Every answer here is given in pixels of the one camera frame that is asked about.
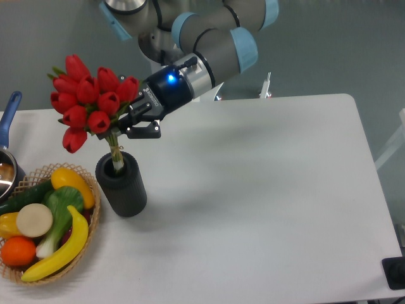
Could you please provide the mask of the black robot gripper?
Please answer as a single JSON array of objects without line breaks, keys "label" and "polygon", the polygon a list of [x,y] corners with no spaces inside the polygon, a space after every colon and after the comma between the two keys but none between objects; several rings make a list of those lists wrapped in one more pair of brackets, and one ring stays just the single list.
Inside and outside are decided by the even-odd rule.
[{"label": "black robot gripper", "polygon": [[[121,86],[139,87],[142,81],[134,76],[119,75]],[[192,91],[180,68],[169,65],[149,76],[142,87],[143,98],[132,105],[130,123],[117,122],[108,130],[96,134],[101,139],[159,139],[161,128],[157,121],[179,109],[192,99]],[[139,122],[149,122],[145,127],[136,127]]]}]

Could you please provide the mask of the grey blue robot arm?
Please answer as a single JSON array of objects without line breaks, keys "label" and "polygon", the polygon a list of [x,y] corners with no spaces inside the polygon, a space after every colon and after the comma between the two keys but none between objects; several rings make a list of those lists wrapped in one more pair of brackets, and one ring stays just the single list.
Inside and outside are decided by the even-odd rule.
[{"label": "grey blue robot arm", "polygon": [[160,121],[258,60],[254,33],[273,24],[277,1],[224,1],[214,12],[191,12],[190,1],[102,1],[106,21],[122,40],[160,34],[153,42],[161,70],[146,78],[138,96],[100,139],[159,138]]}]

